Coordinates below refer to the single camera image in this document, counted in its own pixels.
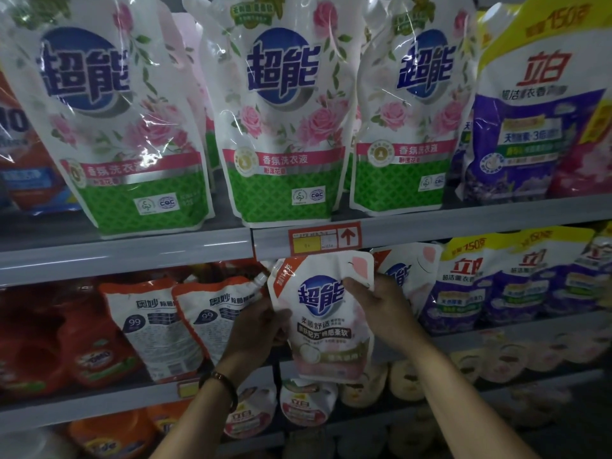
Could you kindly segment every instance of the price tag holder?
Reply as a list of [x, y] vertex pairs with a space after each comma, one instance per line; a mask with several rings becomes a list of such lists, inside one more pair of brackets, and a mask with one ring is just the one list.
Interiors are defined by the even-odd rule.
[[361, 222], [289, 230], [292, 256], [362, 248]]
[[179, 398], [182, 400], [193, 398], [195, 395], [198, 394], [198, 391], [200, 389], [199, 385], [199, 378], [195, 380], [186, 380], [184, 382], [178, 382], [176, 384], [176, 389], [179, 392]]

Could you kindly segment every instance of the hand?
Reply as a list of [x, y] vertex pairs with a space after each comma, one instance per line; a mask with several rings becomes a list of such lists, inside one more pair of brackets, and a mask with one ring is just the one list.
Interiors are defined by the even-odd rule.
[[228, 344], [215, 370], [229, 378], [236, 389], [250, 373], [261, 367], [270, 355], [272, 345], [283, 344], [287, 337], [282, 327], [291, 310], [277, 313], [270, 298], [263, 298], [244, 308], [232, 327]]
[[412, 314], [409, 301], [392, 277], [378, 273], [374, 277], [373, 292], [352, 278], [345, 278], [343, 284], [361, 304], [372, 332], [387, 345], [402, 353], [411, 353], [418, 343], [428, 341]]

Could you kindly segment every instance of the red arrow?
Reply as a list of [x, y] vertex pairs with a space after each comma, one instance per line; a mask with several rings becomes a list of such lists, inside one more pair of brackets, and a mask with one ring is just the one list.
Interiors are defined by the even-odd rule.
[[350, 229], [346, 229], [344, 232], [342, 232], [342, 234], [340, 235], [340, 238], [345, 238], [346, 239], [346, 244], [348, 246], [351, 246], [351, 237], [356, 237], [357, 235]]

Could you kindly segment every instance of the bracelet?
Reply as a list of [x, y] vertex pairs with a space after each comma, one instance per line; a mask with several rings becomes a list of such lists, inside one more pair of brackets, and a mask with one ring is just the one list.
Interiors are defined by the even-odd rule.
[[213, 370], [212, 372], [204, 374], [202, 376], [198, 388], [202, 388], [203, 384], [210, 378], [219, 380], [229, 392], [229, 395], [231, 397], [231, 406], [229, 407], [229, 413], [231, 414], [238, 407], [238, 393], [236, 392], [234, 384], [225, 375]]

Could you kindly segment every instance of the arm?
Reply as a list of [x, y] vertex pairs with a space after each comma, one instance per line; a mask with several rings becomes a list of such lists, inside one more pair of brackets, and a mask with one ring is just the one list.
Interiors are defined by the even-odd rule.
[[[245, 308], [234, 323], [215, 370], [238, 388], [268, 355], [291, 311], [274, 313], [269, 299]], [[189, 408], [150, 459], [212, 459], [230, 413], [231, 396], [218, 380], [208, 379]]]
[[346, 290], [361, 304], [376, 336], [401, 351], [414, 365], [427, 401], [457, 459], [538, 458], [433, 345], [395, 280], [378, 275], [373, 293], [350, 278], [344, 282]]

